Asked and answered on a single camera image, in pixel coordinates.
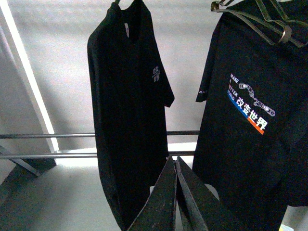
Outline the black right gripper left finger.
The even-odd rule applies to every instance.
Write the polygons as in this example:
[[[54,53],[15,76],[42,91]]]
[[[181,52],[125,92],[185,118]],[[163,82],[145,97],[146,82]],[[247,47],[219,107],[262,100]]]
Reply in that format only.
[[[176,221],[177,172],[168,157],[162,172],[130,231],[174,231]]]

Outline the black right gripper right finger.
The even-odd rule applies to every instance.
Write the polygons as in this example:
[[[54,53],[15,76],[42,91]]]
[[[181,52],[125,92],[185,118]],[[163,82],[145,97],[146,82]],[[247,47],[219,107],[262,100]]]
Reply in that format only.
[[[175,166],[178,176],[177,200],[185,231],[241,229],[239,220],[222,205],[182,158],[177,157]]]

